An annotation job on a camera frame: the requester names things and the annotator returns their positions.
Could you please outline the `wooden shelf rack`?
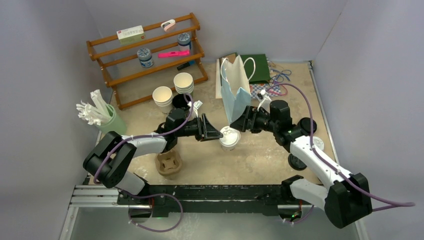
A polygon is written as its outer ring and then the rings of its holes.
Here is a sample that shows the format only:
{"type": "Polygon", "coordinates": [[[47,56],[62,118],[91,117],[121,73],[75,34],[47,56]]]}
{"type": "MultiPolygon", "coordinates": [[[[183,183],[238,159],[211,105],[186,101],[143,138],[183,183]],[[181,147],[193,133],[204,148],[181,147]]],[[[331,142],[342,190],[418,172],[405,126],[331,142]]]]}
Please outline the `wooden shelf rack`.
{"type": "Polygon", "coordinates": [[[159,71],[175,68],[183,64],[194,62],[201,72],[201,77],[194,79],[194,84],[208,80],[207,72],[201,62],[205,52],[197,38],[197,31],[201,28],[200,22],[194,13],[176,17],[167,23],[155,23],[147,26],[136,26],[117,31],[116,34],[97,40],[87,41],[88,55],[93,62],[97,62],[104,83],[111,88],[117,107],[120,110],[152,99],[151,95],[122,103],[118,86],[132,80],[154,74],[159,71]],[[147,38],[147,31],[172,28],[177,23],[190,21],[189,26],[169,30],[158,36],[147,38]],[[112,77],[109,68],[138,60],[141,71],[118,77],[112,77]]]}

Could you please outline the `right blue white jar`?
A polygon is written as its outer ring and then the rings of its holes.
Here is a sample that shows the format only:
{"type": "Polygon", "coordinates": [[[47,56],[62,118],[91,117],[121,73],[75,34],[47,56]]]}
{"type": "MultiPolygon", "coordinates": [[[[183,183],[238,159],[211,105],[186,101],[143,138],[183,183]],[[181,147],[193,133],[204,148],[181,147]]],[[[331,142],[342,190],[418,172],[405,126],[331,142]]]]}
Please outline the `right blue white jar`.
{"type": "Polygon", "coordinates": [[[177,43],[181,52],[191,50],[191,35],[188,32],[180,33],[177,36],[177,43]]]}

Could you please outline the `white cup stack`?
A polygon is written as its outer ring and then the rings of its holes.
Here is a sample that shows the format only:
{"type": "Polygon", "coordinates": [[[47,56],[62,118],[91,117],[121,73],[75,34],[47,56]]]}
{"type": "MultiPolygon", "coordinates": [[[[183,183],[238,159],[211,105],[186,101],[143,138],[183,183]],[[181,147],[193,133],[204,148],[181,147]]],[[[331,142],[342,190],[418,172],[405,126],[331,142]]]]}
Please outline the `white cup stack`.
{"type": "Polygon", "coordinates": [[[173,92],[167,86],[157,87],[152,93],[152,99],[164,114],[168,114],[173,109],[173,92]]]}
{"type": "Polygon", "coordinates": [[[193,96],[194,79],[190,73],[181,72],[173,78],[175,90],[178,94],[190,94],[193,96]]]}

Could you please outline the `black paper cup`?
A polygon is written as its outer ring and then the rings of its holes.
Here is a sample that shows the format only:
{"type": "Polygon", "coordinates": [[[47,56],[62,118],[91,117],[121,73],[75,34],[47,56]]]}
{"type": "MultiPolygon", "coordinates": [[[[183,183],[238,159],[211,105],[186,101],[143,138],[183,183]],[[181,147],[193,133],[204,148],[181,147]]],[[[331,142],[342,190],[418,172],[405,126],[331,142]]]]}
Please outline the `black paper cup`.
{"type": "Polygon", "coordinates": [[[172,99],[172,106],[174,109],[182,109],[188,111],[190,109],[190,97],[187,94],[177,94],[172,99]]]}

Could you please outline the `white wrapped straws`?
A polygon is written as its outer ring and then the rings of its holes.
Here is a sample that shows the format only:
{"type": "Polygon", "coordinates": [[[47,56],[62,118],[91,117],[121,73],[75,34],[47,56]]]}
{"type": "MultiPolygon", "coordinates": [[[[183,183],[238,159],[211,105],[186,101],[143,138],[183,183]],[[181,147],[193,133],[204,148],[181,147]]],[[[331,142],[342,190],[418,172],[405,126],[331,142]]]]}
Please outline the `white wrapped straws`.
{"type": "Polygon", "coordinates": [[[82,101],[75,105],[79,111],[78,117],[87,121],[89,125],[107,124],[112,119],[112,114],[109,112],[108,104],[103,99],[100,90],[96,89],[90,92],[90,97],[93,105],[82,101]]]}

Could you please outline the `light blue paper bag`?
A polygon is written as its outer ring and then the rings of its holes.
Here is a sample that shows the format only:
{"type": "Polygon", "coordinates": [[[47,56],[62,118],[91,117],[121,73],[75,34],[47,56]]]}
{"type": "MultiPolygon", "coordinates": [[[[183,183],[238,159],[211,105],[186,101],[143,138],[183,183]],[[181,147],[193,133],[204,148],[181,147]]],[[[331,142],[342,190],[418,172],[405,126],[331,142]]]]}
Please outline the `light blue paper bag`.
{"type": "Polygon", "coordinates": [[[239,55],[233,63],[225,57],[220,64],[220,92],[229,124],[237,120],[245,111],[246,106],[251,104],[249,80],[254,74],[251,73],[250,76],[246,74],[245,63],[248,61],[252,61],[253,67],[256,68],[256,62],[252,57],[243,61],[239,55]]]}

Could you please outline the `pink white stapler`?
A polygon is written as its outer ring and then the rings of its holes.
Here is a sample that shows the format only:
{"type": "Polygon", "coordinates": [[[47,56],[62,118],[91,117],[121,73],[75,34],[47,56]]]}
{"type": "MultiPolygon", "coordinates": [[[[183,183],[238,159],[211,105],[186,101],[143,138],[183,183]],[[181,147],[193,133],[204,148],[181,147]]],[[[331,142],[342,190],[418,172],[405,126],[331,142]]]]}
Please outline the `pink white stapler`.
{"type": "Polygon", "coordinates": [[[160,27],[165,33],[170,33],[175,29],[176,21],[174,19],[170,19],[168,21],[162,22],[160,27]]]}

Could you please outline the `green straw holder cup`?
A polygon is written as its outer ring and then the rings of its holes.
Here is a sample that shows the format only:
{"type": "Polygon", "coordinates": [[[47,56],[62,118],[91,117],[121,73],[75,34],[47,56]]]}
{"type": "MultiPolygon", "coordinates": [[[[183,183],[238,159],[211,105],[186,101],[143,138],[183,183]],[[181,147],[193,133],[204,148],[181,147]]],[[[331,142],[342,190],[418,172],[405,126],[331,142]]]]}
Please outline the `green straw holder cup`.
{"type": "Polygon", "coordinates": [[[111,116],[110,121],[107,123],[102,123],[101,125],[97,125],[96,127],[103,133],[107,134],[108,132],[116,132],[119,135],[125,135],[127,132],[127,125],[124,122],[124,120],[120,117],[120,115],[117,113],[115,108],[107,104],[108,112],[111,116]]]}

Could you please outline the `green paper bag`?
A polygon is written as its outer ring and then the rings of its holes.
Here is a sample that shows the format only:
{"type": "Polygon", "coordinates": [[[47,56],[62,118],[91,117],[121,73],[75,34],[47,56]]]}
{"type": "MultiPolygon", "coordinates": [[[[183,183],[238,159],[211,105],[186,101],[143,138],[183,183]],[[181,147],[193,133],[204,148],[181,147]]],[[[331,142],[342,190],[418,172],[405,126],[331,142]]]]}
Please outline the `green paper bag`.
{"type": "Polygon", "coordinates": [[[245,54],[240,57],[250,84],[265,84],[271,80],[268,59],[265,54],[245,54]]]}

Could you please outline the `black cup lid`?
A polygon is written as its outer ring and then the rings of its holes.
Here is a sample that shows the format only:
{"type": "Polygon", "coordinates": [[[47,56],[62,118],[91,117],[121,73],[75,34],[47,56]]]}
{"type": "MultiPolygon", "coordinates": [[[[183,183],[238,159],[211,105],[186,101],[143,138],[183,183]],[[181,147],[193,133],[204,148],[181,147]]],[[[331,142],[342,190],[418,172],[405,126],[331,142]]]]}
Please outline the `black cup lid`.
{"type": "Polygon", "coordinates": [[[318,125],[314,120],[309,117],[303,117],[299,120],[298,125],[305,135],[310,136],[311,133],[315,133],[318,129],[318,125]]]}
{"type": "Polygon", "coordinates": [[[303,171],[307,168],[306,164],[292,153],[288,155],[288,164],[296,171],[303,171]]]}

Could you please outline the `left blue white jar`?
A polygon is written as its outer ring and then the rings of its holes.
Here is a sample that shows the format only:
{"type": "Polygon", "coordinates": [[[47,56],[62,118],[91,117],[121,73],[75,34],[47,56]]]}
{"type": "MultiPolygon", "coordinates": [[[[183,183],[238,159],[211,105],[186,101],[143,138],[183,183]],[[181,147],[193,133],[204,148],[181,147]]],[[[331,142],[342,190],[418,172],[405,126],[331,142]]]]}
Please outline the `left blue white jar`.
{"type": "Polygon", "coordinates": [[[154,65],[152,52],[148,48],[140,48],[137,51],[138,60],[143,68],[150,68],[154,65]]]}

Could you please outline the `single white paper cup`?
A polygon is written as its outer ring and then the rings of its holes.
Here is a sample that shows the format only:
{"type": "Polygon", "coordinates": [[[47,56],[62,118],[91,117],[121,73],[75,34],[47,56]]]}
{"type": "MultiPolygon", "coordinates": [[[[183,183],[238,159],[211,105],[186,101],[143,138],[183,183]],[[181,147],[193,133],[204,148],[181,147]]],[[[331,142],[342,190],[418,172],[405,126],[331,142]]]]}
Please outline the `single white paper cup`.
{"type": "Polygon", "coordinates": [[[239,142],[239,138],[227,138],[227,137],[222,137],[219,139],[219,142],[221,144],[221,148],[224,151],[232,151],[235,149],[236,145],[239,142]]]}

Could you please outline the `blue white jar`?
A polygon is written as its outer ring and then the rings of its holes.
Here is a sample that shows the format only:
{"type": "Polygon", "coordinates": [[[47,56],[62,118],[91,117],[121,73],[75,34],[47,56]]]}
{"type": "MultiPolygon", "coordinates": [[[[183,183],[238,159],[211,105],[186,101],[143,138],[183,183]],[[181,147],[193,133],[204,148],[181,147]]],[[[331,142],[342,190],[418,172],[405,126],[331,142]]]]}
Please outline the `blue white jar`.
{"type": "Polygon", "coordinates": [[[181,52],[191,50],[191,35],[188,32],[180,33],[177,36],[177,43],[181,52]]]}
{"type": "Polygon", "coordinates": [[[152,52],[148,48],[140,48],[137,51],[138,60],[143,68],[150,68],[154,65],[152,52]]]}

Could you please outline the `black blue marker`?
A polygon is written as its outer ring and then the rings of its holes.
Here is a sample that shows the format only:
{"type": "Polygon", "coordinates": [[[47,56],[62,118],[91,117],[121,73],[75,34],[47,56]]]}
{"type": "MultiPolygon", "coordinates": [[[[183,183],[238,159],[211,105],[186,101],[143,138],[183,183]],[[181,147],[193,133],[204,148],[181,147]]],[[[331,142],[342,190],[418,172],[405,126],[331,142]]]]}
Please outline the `black blue marker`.
{"type": "Polygon", "coordinates": [[[188,62],[186,62],[186,63],[183,63],[183,64],[179,65],[176,69],[177,69],[178,71],[181,71],[181,70],[183,70],[183,69],[185,69],[185,68],[188,68],[188,67],[190,67],[190,66],[194,65],[195,63],[196,63],[196,61],[195,61],[195,60],[191,60],[191,61],[188,61],[188,62]]]}

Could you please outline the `checkered patterned paper bag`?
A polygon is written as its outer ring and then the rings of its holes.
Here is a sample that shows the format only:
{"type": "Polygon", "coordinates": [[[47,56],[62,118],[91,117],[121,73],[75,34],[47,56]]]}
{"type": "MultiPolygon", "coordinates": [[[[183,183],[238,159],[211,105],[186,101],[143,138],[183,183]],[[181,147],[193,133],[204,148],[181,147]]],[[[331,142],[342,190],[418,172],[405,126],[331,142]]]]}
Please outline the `checkered patterned paper bag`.
{"type": "Polygon", "coordinates": [[[254,83],[249,85],[251,98],[254,100],[258,100],[258,94],[261,93],[262,90],[265,91],[265,94],[269,97],[282,97],[288,94],[288,90],[285,86],[271,86],[268,83],[254,83]]]}

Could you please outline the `white green box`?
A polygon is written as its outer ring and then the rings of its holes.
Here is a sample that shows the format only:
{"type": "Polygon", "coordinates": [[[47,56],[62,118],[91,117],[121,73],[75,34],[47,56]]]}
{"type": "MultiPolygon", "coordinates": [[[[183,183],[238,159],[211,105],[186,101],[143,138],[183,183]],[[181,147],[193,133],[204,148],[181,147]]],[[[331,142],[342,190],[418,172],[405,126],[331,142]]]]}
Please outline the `white green box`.
{"type": "Polygon", "coordinates": [[[145,32],[142,25],[118,30],[116,35],[122,46],[138,43],[145,39],[145,32]]]}

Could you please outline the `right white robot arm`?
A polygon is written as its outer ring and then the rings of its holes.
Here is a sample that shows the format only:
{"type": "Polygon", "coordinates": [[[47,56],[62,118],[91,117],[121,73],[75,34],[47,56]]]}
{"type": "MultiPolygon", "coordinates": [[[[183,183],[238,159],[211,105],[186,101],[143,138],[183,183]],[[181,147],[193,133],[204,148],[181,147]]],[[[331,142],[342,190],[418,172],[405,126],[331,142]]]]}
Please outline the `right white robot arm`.
{"type": "Polygon", "coordinates": [[[247,106],[230,127],[240,132],[272,133],[280,146],[302,161],[321,181],[321,185],[317,185],[300,175],[284,180],[280,191],[284,202],[306,201],[322,209],[339,229],[372,213],[367,178],[361,173],[352,174],[313,146],[310,136],[316,131],[314,122],[304,117],[293,124],[286,101],[271,101],[269,110],[247,106]]]}

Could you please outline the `pink marker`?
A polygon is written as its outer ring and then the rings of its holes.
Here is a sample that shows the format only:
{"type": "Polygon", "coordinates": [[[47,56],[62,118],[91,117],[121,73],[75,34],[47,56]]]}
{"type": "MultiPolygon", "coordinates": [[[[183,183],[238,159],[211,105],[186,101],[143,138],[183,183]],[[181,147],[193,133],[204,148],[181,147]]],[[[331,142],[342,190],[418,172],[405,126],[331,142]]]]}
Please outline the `pink marker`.
{"type": "Polygon", "coordinates": [[[174,58],[174,57],[186,57],[191,54],[190,50],[184,51],[169,51],[162,52],[157,55],[158,58],[174,58]]]}

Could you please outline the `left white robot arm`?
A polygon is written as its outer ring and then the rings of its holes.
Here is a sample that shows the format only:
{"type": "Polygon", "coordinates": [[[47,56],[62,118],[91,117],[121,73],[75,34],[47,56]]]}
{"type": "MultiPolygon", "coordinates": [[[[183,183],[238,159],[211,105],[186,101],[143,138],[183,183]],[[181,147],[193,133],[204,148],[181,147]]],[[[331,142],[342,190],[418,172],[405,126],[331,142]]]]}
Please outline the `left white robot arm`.
{"type": "Polygon", "coordinates": [[[142,205],[148,201],[149,191],[145,188],[147,182],[128,170],[133,158],[166,153],[176,146],[179,137],[195,137],[200,142],[223,137],[205,114],[192,120],[187,117],[183,109],[176,108],[165,122],[147,135],[125,137],[110,131],[89,153],[82,166],[106,188],[124,190],[132,201],[142,205]]]}

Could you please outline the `white cup lid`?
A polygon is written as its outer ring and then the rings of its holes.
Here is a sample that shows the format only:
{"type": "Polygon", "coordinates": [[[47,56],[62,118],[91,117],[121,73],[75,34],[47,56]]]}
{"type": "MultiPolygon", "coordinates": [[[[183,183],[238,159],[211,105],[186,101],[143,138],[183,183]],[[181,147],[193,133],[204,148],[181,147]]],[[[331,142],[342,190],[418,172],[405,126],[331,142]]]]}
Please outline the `white cup lid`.
{"type": "Polygon", "coordinates": [[[314,136],[312,141],[316,148],[319,148],[321,151],[325,150],[325,143],[321,138],[314,136]]]}
{"type": "Polygon", "coordinates": [[[240,132],[229,126],[223,127],[220,132],[223,134],[223,138],[239,138],[239,140],[241,139],[240,132]]]}

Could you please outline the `brown pulp cup carrier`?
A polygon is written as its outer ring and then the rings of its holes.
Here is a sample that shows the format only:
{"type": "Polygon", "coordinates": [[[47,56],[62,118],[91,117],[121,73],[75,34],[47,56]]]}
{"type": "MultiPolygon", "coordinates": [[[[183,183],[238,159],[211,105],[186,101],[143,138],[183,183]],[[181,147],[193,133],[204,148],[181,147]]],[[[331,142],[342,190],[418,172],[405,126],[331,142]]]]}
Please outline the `brown pulp cup carrier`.
{"type": "Polygon", "coordinates": [[[164,177],[179,173],[183,167],[183,160],[177,150],[158,153],[154,158],[157,172],[164,177]]]}

